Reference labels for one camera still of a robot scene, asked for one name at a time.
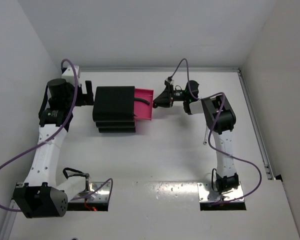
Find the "pink top drawer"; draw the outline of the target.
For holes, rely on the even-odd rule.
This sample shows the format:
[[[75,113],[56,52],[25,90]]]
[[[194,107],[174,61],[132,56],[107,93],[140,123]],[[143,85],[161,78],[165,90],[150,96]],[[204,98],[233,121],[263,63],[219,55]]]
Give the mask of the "pink top drawer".
[[[151,121],[153,113],[154,91],[152,89],[135,88],[134,97],[145,99],[150,102],[150,105],[146,105],[142,102],[134,101],[134,118],[136,120]]]

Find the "green flush cutters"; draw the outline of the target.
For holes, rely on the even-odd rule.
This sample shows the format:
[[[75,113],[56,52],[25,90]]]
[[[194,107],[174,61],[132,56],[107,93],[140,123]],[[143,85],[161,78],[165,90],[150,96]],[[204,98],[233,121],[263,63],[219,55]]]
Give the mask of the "green flush cutters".
[[[147,106],[150,105],[150,102],[147,101],[147,100],[145,100],[145,99],[143,99],[143,98],[137,98],[137,97],[135,97],[135,98],[134,98],[134,101],[135,101],[135,102],[144,103],[144,104],[146,104]]]

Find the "black drawer cabinet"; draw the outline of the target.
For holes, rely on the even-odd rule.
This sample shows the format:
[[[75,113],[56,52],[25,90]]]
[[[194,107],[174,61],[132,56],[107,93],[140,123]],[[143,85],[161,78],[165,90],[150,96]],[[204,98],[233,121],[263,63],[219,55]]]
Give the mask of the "black drawer cabinet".
[[[92,119],[100,133],[134,133],[134,86],[98,86]]]

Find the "silver metal wrench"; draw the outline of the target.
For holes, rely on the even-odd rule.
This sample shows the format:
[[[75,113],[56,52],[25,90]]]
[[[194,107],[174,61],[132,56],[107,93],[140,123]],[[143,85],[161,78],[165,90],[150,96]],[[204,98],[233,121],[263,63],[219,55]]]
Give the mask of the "silver metal wrench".
[[[206,128],[205,128],[205,134],[204,134],[204,139],[203,139],[203,144],[204,145],[208,144],[208,136],[209,136],[209,128],[206,126]]]

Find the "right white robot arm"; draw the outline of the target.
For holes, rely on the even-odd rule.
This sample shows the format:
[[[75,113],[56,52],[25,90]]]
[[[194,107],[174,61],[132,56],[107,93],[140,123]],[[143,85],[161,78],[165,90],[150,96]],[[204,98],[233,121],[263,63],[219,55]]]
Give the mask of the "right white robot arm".
[[[223,193],[239,186],[239,175],[232,154],[232,131],[236,115],[227,98],[222,94],[199,99],[199,84],[190,80],[185,89],[175,89],[169,77],[164,81],[165,89],[153,100],[153,108],[171,108],[174,102],[183,102],[188,115],[204,114],[206,122],[205,143],[214,139],[217,167],[213,170],[216,179],[215,191]]]

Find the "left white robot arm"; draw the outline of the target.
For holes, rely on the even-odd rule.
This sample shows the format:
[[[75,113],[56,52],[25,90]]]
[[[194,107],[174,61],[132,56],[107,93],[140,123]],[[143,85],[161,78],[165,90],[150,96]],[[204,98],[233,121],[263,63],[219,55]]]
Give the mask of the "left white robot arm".
[[[56,183],[61,147],[73,117],[74,93],[74,85],[65,79],[56,78],[47,83],[38,114],[40,146],[23,185],[15,187],[12,195],[28,219],[63,217],[69,201],[90,190],[90,175],[78,170],[63,183]]]

